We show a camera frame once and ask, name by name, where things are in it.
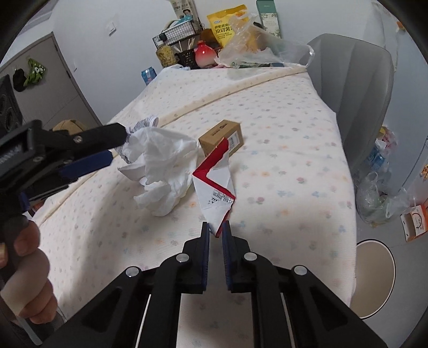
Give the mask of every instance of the chair backrest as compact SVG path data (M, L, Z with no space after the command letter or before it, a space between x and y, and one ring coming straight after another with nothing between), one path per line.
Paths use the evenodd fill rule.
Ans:
M322 34L309 45L315 57L308 73L321 99L336 112L354 173L372 150L391 100L391 55L379 46L334 34Z

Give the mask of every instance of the yellow snack bag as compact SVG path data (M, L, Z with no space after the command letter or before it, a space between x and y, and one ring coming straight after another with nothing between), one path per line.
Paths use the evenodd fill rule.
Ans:
M242 16L247 12L245 5L240 5L232 9L219 11L207 16L210 22L211 30L221 47L226 46L229 40L235 35L232 27L229 25L229 19L232 16Z

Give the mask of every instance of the light switch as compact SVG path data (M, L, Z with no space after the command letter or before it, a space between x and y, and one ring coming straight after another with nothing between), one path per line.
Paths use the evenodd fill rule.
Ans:
M113 34L115 31L116 31L116 26L114 25L114 23L113 23L113 22L110 22L110 23L107 25L107 32L108 32L108 35L109 35L109 36L112 36L112 34Z

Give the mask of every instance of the mattress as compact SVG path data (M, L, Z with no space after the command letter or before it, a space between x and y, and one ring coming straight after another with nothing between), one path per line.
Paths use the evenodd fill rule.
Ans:
M160 126L195 139L223 119L241 124L229 159L232 233L275 265L308 267L349 305L355 275L353 185L336 115L301 68L166 70L112 122ZM35 215L59 306L71 317L129 266L143 270L198 237L204 217L191 186L173 211L138 209L139 183L110 167L51 197ZM211 237L208 287L183 295L177 347L253 347L249 294L227 291L221 240Z

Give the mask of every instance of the black hat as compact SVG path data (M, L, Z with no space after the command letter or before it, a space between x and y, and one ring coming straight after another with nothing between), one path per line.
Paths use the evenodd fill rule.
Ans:
M25 77L24 70L18 69L13 74L13 88L17 92L22 92L26 87L24 87L24 82L27 78Z

